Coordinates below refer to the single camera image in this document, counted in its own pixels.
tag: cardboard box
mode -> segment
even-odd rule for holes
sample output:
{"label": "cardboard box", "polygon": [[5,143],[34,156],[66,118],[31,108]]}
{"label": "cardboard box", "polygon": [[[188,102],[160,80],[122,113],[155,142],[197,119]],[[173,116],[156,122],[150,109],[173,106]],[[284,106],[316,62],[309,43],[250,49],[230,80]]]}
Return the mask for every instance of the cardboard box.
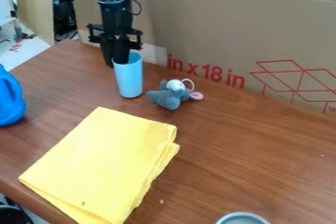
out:
{"label": "cardboard box", "polygon": [[[336,115],[334,0],[139,1],[149,61]],[[85,41],[99,6],[75,6]]]}

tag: floor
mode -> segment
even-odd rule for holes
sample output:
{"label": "floor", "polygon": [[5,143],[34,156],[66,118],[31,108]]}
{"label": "floor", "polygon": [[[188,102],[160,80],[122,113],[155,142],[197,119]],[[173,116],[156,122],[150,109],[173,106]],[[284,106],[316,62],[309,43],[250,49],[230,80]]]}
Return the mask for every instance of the floor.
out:
{"label": "floor", "polygon": [[[21,25],[23,32],[33,34],[31,30]],[[38,36],[32,39],[15,40],[15,32],[11,24],[6,24],[0,30],[0,64],[11,71],[20,64],[39,54],[50,46]]]}

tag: folded yellow towel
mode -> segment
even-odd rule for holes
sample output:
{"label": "folded yellow towel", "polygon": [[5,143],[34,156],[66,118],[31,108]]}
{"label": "folded yellow towel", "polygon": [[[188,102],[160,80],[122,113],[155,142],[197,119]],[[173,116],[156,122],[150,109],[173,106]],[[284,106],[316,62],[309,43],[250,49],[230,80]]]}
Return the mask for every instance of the folded yellow towel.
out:
{"label": "folded yellow towel", "polygon": [[98,107],[19,180],[81,224],[123,223],[179,151],[176,132]]}

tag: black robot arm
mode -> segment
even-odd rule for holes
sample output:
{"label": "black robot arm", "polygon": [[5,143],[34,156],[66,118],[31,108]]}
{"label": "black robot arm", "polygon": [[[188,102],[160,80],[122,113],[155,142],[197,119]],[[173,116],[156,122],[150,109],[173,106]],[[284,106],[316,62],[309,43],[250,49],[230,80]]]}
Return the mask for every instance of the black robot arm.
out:
{"label": "black robot arm", "polygon": [[112,59],[118,64],[126,64],[129,61],[131,49],[140,50],[142,32],[132,28],[133,16],[141,12],[140,3],[135,0],[140,11],[134,14],[132,11],[133,0],[98,0],[101,10],[102,25],[89,24],[89,41],[99,43],[105,62],[113,67]]}

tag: metal bowl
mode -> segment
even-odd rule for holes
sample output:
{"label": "metal bowl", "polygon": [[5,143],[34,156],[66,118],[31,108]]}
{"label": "metal bowl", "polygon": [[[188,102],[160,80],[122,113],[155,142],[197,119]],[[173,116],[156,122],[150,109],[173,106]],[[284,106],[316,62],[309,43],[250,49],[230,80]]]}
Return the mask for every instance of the metal bowl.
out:
{"label": "metal bowl", "polygon": [[219,219],[216,224],[270,224],[270,222],[253,213],[233,212]]}

